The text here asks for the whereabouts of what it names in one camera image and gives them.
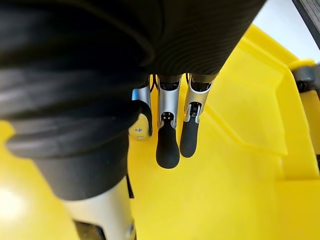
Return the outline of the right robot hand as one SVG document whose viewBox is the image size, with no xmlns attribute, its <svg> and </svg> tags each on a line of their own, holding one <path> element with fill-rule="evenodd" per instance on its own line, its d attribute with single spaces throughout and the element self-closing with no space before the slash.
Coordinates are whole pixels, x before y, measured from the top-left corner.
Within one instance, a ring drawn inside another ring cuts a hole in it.
<svg viewBox="0 0 320 240">
<path fill-rule="evenodd" d="M 0 117 L 10 152 L 31 159 L 81 238 L 137 237 L 129 128 L 149 76 L 213 79 L 262 0 L 3 0 Z"/>
</svg>

